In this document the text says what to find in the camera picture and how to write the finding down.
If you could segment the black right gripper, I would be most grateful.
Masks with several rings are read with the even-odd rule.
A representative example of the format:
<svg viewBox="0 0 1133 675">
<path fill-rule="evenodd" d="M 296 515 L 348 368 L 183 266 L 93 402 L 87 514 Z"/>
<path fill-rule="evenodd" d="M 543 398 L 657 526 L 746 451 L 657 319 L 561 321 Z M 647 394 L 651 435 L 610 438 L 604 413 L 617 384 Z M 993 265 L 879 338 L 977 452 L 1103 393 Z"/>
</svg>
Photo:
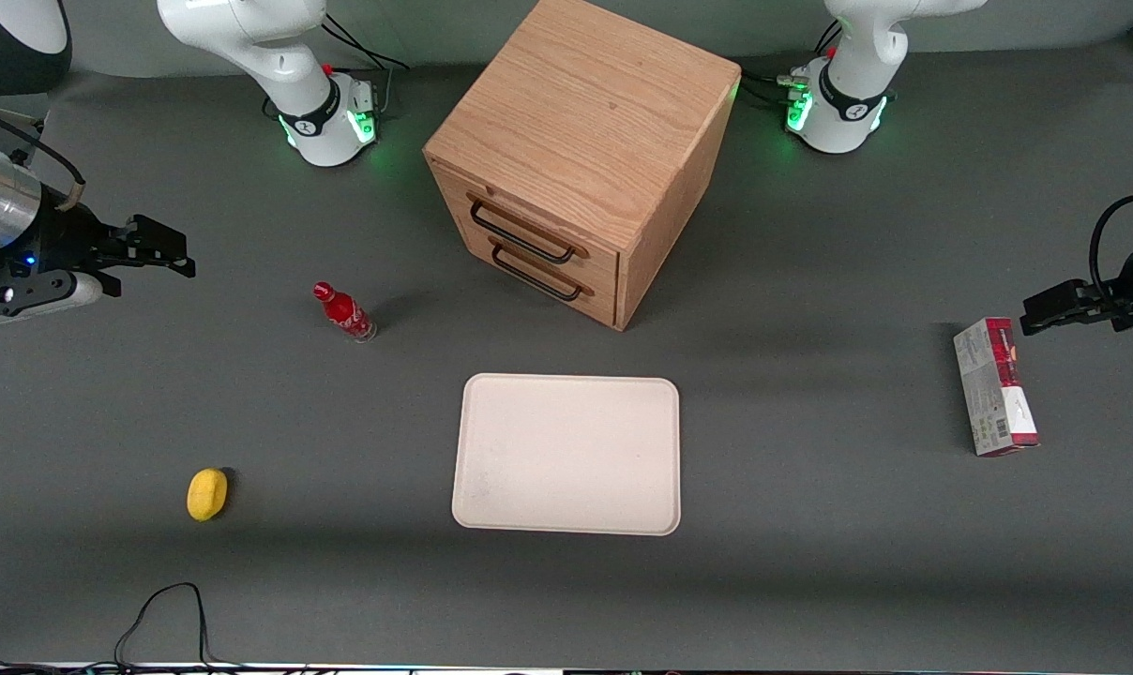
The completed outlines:
<svg viewBox="0 0 1133 675">
<path fill-rule="evenodd" d="M 102 255 L 112 239 L 133 248 L 133 255 Z M 25 232 L 5 247 L 5 274 L 10 277 L 51 272 L 86 275 L 97 281 L 107 296 L 122 294 L 120 277 L 105 272 L 116 266 L 171 270 L 181 277 L 197 274 L 195 260 L 188 257 L 188 238 L 180 231 L 145 215 L 133 215 L 123 225 L 109 227 L 85 205 L 66 211 L 42 206 Z"/>
</svg>

